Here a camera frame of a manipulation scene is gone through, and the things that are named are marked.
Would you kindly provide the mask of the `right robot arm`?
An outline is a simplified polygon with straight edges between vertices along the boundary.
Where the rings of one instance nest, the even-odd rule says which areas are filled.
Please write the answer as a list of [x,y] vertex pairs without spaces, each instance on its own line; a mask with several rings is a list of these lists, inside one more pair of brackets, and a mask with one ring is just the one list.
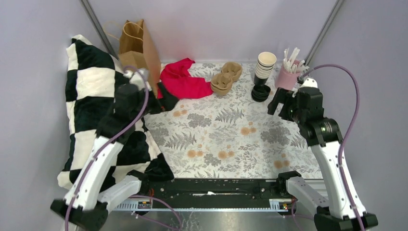
[[297,92],[278,88],[268,105],[273,115],[282,104],[279,117],[295,122],[314,154],[328,198],[309,186],[296,171],[280,173],[276,192],[282,198],[296,198],[313,214],[318,231],[366,231],[378,225],[375,214],[366,211],[354,188],[344,152],[340,128],[324,116],[323,95],[318,88],[302,87]]

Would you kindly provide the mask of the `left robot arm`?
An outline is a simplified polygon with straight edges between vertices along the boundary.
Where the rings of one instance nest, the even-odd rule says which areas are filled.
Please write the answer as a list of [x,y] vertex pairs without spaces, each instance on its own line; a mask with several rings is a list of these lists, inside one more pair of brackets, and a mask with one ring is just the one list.
[[143,198],[150,181],[167,181],[174,174],[144,124],[146,114],[172,110],[178,99],[162,83],[161,98],[148,84],[124,84],[101,116],[87,161],[63,199],[51,210],[64,218],[64,229],[98,231],[109,213],[128,197]]

